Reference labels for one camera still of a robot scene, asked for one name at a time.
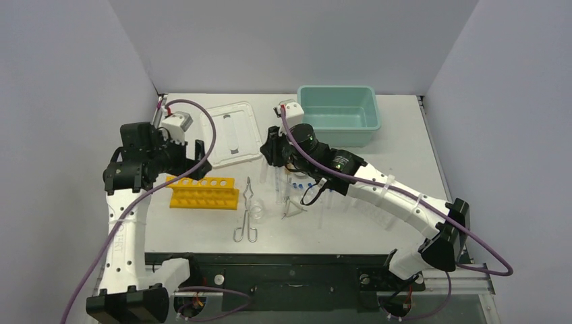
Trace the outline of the clear glass test tube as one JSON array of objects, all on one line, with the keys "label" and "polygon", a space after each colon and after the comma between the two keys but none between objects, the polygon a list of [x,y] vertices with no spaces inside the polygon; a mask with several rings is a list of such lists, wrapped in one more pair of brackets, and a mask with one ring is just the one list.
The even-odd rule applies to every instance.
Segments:
[{"label": "clear glass test tube", "polygon": [[267,176],[268,176],[268,163],[265,160],[262,160],[261,168],[260,168],[259,183],[260,184],[266,183]]}]

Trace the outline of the yellow test tube rack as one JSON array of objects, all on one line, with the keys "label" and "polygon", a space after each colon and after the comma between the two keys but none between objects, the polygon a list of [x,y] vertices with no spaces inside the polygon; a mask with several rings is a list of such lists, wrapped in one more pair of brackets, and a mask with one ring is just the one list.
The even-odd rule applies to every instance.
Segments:
[{"label": "yellow test tube rack", "polygon": [[172,209],[236,210],[239,190],[233,178],[182,178],[167,187],[172,189]]}]

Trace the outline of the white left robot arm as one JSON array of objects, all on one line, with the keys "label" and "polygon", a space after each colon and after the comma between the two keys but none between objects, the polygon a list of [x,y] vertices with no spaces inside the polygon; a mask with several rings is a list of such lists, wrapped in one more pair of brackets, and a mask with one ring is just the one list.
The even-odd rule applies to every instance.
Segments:
[{"label": "white left robot arm", "polygon": [[152,275],[145,269],[146,218],[158,176],[201,180],[212,169],[202,140],[195,141],[195,157],[187,157],[189,126],[165,120],[158,127],[148,122],[120,127],[122,145],[103,172],[109,214],[101,250],[105,269],[96,296],[86,300],[87,314],[99,323],[164,323],[176,288],[200,284],[201,271],[187,257],[165,261]]}]

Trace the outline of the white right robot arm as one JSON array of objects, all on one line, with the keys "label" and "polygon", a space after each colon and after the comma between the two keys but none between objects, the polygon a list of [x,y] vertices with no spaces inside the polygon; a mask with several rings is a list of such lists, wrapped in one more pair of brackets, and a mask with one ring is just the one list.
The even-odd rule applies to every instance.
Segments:
[{"label": "white right robot arm", "polygon": [[363,158],[317,140],[309,124],[290,129],[295,142],[278,126],[268,129],[260,152],[269,165],[286,167],[315,181],[318,193],[332,190],[368,203],[418,230],[424,237],[419,247],[394,250],[380,270],[382,283],[398,288],[419,272],[435,268],[456,270],[467,235],[469,205],[460,198],[453,202],[415,191],[384,174]]}]

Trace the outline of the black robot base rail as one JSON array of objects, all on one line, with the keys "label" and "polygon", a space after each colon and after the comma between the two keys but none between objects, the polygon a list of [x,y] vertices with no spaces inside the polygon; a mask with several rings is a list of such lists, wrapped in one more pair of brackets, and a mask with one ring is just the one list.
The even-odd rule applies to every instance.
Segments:
[{"label": "black robot base rail", "polygon": [[223,311],[377,311],[400,296],[425,289],[420,274],[399,279],[386,254],[232,254],[146,252],[157,270],[175,258],[190,261],[190,278],[175,292],[176,306],[206,306],[222,299]]}]

